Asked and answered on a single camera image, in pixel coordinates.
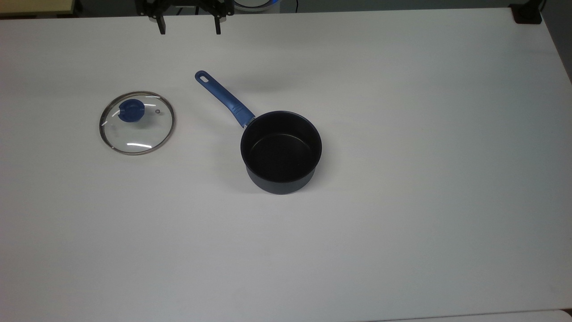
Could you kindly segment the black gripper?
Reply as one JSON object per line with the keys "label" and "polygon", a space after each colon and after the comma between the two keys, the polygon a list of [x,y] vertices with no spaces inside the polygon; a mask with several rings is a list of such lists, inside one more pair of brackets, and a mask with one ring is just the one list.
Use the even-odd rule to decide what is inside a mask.
{"label": "black gripper", "polygon": [[139,16],[155,17],[161,35],[166,34],[163,15],[171,7],[198,7],[214,16],[216,34],[221,35],[221,17],[235,14],[233,0],[137,0],[135,10]]}

